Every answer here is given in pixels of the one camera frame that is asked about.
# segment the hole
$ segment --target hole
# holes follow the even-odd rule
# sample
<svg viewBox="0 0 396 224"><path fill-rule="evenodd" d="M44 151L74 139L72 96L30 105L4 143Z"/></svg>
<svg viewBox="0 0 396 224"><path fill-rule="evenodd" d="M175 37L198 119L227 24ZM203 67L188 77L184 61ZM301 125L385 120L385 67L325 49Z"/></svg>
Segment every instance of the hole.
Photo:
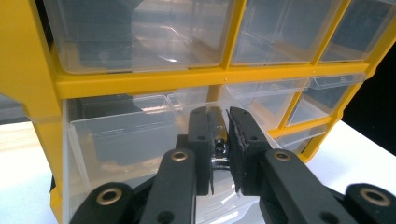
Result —
<svg viewBox="0 0 396 224"><path fill-rule="evenodd" d="M116 192L114 192L114 191L109 191L109 192L106 192L106 193L103 195L103 199L108 201L108 200L114 199L116 196L117 196Z"/></svg>
<svg viewBox="0 0 396 224"><path fill-rule="evenodd" d="M274 156L279 161L289 161L291 159L290 155L280 151L276 152Z"/></svg>
<svg viewBox="0 0 396 224"><path fill-rule="evenodd" d="M319 214L319 216L320 216L320 219L322 219L324 222L329 223L329 224L337 224L340 222L338 220L338 217L330 212L321 212Z"/></svg>
<svg viewBox="0 0 396 224"><path fill-rule="evenodd" d="M158 223L161 223L161 224L168 224L168 223L171 223L174 218L175 218L175 216L172 212L163 211L158 214L157 221L158 221Z"/></svg>
<svg viewBox="0 0 396 224"><path fill-rule="evenodd" d="M121 198L122 191L118 188L105 189L96 197L96 202L101 205L110 205Z"/></svg>
<svg viewBox="0 0 396 224"><path fill-rule="evenodd" d="M390 206L390 198L379 190L363 188L359 193L369 203L384 207Z"/></svg>
<svg viewBox="0 0 396 224"><path fill-rule="evenodd" d="M188 157L188 155L185 152L175 152L171 156L172 160L174 160L174 161L184 161L187 159L187 157Z"/></svg>

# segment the white table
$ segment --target white table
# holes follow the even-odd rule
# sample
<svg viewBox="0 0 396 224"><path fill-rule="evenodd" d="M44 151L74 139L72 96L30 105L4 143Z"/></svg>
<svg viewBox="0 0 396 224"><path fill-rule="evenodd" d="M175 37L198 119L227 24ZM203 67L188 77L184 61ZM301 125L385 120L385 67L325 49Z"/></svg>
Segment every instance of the white table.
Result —
<svg viewBox="0 0 396 224"><path fill-rule="evenodd" d="M349 184L364 182L396 195L396 157L342 121L307 166L324 185L342 193ZM50 168L30 122L0 126L0 177L0 223L56 223ZM260 210L247 214L253 223Z"/></svg>

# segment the yellow frame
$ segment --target yellow frame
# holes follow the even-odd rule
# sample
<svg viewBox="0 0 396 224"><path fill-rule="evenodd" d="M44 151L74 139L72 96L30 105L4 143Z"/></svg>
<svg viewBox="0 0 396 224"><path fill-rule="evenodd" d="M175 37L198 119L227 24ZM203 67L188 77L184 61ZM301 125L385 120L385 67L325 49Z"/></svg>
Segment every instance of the yellow frame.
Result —
<svg viewBox="0 0 396 224"><path fill-rule="evenodd" d="M61 69L56 48L49 49L38 17L35 0L0 1L0 36L2 40L0 41L0 92L20 102L35 126L35 131L44 148L57 185L56 189L51 192L51 207L58 221L61 222L63 180L61 105L63 99L125 92L139 94L204 85L211 86L208 99L216 99L219 95L219 85L222 84L361 72L365 72L367 77L371 77L396 40L396 20L390 23L365 62L318 63L349 3L350 0L341 3L311 63L231 67L233 46L246 5L246 0L238 0L234 6L235 11L226 42L225 55L219 67L144 74L73 76ZM327 124L329 130L326 134L314 138L304 153L299 155L303 161L310 160L331 127L341 119L344 109L360 86L354 85L349 88L335 112L329 117L292 127L281 125L279 129L269 133L273 137L279 137ZM293 98L292 105L297 102L298 94Z"/></svg>

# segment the transparent drawer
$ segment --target transparent drawer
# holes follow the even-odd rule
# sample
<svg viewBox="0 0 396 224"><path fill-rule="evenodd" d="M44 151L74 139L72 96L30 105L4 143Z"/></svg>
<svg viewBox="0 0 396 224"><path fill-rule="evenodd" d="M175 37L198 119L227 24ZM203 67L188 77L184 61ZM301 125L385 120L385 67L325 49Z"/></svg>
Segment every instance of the transparent drawer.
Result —
<svg viewBox="0 0 396 224"><path fill-rule="evenodd" d="M247 0L232 64L310 62L340 0Z"/></svg>
<svg viewBox="0 0 396 224"><path fill-rule="evenodd" d="M352 0L322 62L362 61L396 16L396 1Z"/></svg>
<svg viewBox="0 0 396 224"><path fill-rule="evenodd" d="M120 99L119 104L115 104L115 98ZM177 135L187 133L193 109L217 106L228 121L225 110L235 105L226 100L182 105L174 94L132 98L116 95L81 101L85 108L111 101L122 114L84 119L76 100L64 103L64 223L70 221L91 190L98 186L124 182L134 188L154 176L162 155L175 148ZM139 111L123 114L131 101ZM279 147L267 133L264 135L272 147ZM215 220L232 223L244 218L249 207L259 200L235 194L228 171L216 171L214 181L215 194L197 198L197 223Z"/></svg>
<svg viewBox="0 0 396 224"><path fill-rule="evenodd" d="M45 0L63 69L74 74L216 66L230 1Z"/></svg>
<svg viewBox="0 0 396 224"><path fill-rule="evenodd" d="M298 133L281 136L276 139L281 148L300 154L313 137L323 135L327 131L326 125L318 126Z"/></svg>
<svg viewBox="0 0 396 224"><path fill-rule="evenodd" d="M364 74L347 74L332 77L311 77L307 91L303 92L294 107L288 125L294 125L329 116L338 106L350 85L362 83Z"/></svg>
<svg viewBox="0 0 396 224"><path fill-rule="evenodd" d="M283 119L294 93L304 91L307 84L308 78L303 77L227 85L224 89L264 130L271 130Z"/></svg>

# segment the metal ring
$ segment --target metal ring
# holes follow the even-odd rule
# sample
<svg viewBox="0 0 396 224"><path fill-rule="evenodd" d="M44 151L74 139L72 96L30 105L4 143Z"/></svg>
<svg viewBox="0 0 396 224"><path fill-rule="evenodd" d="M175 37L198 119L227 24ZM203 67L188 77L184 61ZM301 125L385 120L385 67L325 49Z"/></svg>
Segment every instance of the metal ring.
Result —
<svg viewBox="0 0 396 224"><path fill-rule="evenodd" d="M187 153L179 151L179 152L175 152L174 154L172 154L171 158L174 161L184 161L189 157L189 155L187 155Z"/></svg>
<svg viewBox="0 0 396 224"><path fill-rule="evenodd" d="M376 189L362 188L359 193L361 194L361 197L363 197L369 203L373 203L383 207L390 206L390 198L388 198L387 195L385 195L381 191L378 191ZM379 199L370 196L371 193L377 196Z"/></svg>
<svg viewBox="0 0 396 224"><path fill-rule="evenodd" d="M290 155L288 155L288 154L286 154L284 152L280 152L280 151L274 153L274 157L277 160L279 160L279 161L289 161L289 160L291 160L291 156Z"/></svg>
<svg viewBox="0 0 396 224"><path fill-rule="evenodd" d="M115 195L114 197L106 199L105 195L108 193L114 193ZM118 188L105 189L96 197L96 202L101 205L110 205L118 201L121 198L121 195L122 191Z"/></svg>

